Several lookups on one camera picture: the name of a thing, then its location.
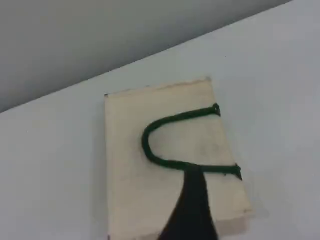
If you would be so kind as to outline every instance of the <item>white table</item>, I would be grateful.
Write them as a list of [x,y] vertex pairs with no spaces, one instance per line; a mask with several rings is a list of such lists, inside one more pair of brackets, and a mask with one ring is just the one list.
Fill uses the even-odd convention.
[[320,239],[319,9],[295,0],[0,114],[0,239],[104,239],[104,94],[203,76],[255,210],[224,239]]

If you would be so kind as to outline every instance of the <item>green wire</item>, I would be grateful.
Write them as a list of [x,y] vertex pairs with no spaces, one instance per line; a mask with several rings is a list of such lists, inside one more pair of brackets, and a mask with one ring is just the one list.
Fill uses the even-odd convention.
[[[177,115],[167,116],[152,122],[143,131],[143,135],[141,139],[142,148],[145,153],[145,156],[150,160],[150,162],[168,169],[185,171],[188,167],[192,165],[196,165],[194,163],[184,162],[184,161],[165,160],[154,155],[149,144],[149,137],[153,131],[157,130],[163,125],[184,121],[184,120],[189,120],[189,119],[205,117],[208,115],[218,115],[219,117],[221,117],[220,107],[217,103],[215,103],[212,107],[202,108],[202,109],[193,110],[193,111],[187,111]],[[224,174],[224,175],[231,174],[231,175],[235,175],[238,179],[242,180],[241,168],[237,164],[231,165],[231,166],[227,166],[227,165],[199,165],[199,166],[201,167],[201,170],[204,173],[215,173],[215,174]]]

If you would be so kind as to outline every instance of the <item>gray wall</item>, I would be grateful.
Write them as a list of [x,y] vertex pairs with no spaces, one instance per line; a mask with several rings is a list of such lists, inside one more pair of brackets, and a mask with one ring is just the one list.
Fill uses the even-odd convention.
[[0,112],[288,1],[1,0]]

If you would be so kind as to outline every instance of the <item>black object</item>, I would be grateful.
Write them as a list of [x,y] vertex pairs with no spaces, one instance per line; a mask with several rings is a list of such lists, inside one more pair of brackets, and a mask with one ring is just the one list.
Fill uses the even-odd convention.
[[218,240],[208,199],[207,182],[201,168],[191,164],[177,205],[158,240]]

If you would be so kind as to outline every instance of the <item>white surface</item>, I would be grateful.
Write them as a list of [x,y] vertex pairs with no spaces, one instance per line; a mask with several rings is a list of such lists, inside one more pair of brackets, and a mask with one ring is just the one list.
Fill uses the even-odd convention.
[[104,94],[211,75],[255,210],[224,239],[319,239],[319,8],[295,0],[0,114],[0,238],[104,239]]
[[289,0],[1,0],[0,112]]

